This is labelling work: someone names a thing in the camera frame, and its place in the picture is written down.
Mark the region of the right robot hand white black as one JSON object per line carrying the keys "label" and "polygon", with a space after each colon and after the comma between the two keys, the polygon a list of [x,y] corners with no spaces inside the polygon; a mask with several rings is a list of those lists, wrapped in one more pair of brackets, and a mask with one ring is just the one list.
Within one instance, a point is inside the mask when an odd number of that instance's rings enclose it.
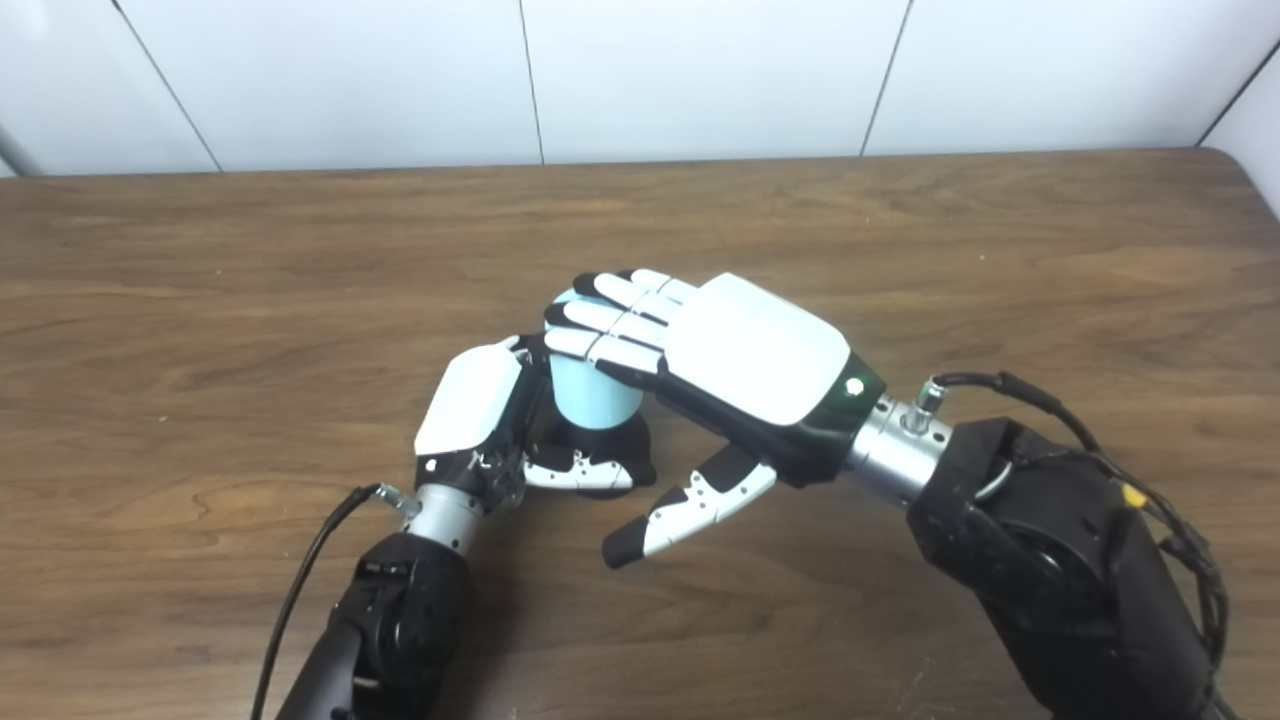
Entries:
{"label": "right robot hand white black", "polygon": [[740,275],[700,286],[589,272],[544,311],[550,355],[652,395],[724,439],[603,539],[618,569],[724,521],[778,483],[833,480],[887,386],[824,319]]}

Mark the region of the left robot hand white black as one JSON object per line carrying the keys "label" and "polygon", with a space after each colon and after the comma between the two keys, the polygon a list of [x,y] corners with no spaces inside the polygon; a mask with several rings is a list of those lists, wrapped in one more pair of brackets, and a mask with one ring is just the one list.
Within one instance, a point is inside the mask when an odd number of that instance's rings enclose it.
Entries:
{"label": "left robot hand white black", "polygon": [[616,498],[652,487],[641,393],[538,336],[468,348],[445,368],[415,439],[413,488],[451,488],[483,511],[529,487]]}

